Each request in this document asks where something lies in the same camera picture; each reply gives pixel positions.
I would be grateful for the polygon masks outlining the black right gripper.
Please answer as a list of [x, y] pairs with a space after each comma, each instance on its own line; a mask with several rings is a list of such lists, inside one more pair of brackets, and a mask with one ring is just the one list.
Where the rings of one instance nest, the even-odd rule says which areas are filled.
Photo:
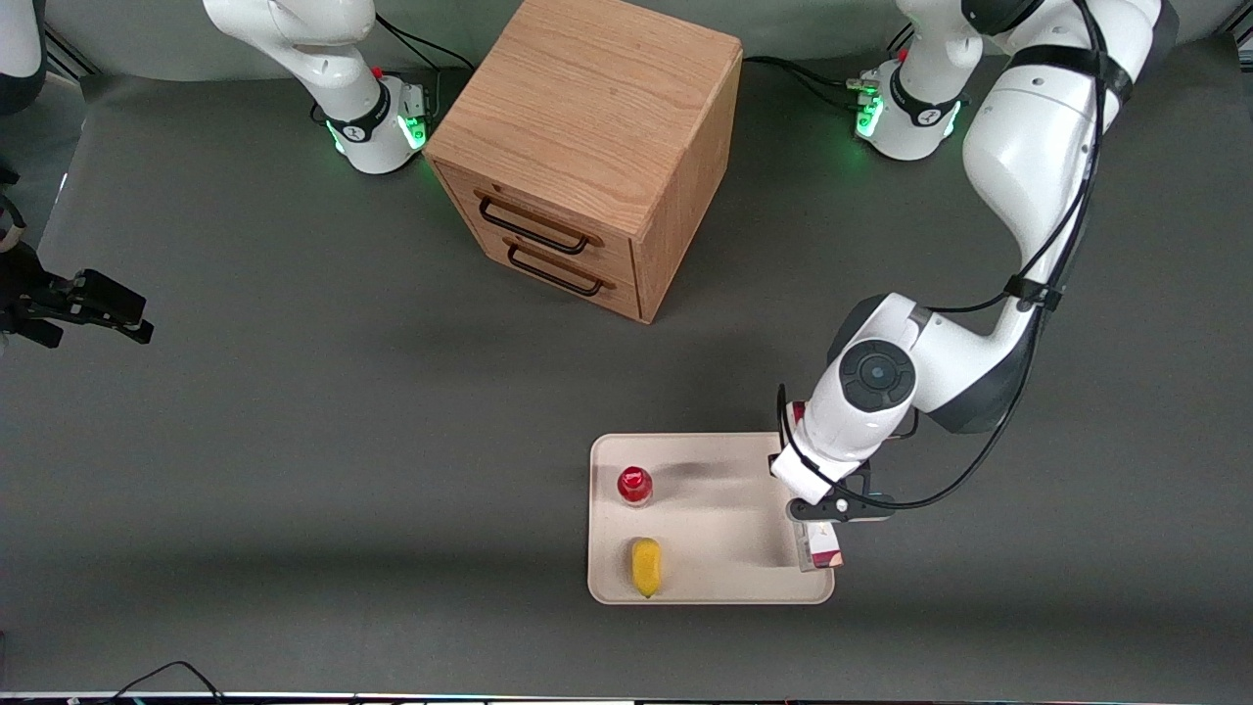
[[1, 254], [1, 333], [56, 349], [64, 336], [53, 321], [107, 327], [140, 346], [152, 343], [154, 326], [143, 321], [147, 301], [96, 269], [76, 272], [74, 280], [46, 270], [36, 250], [23, 240]]

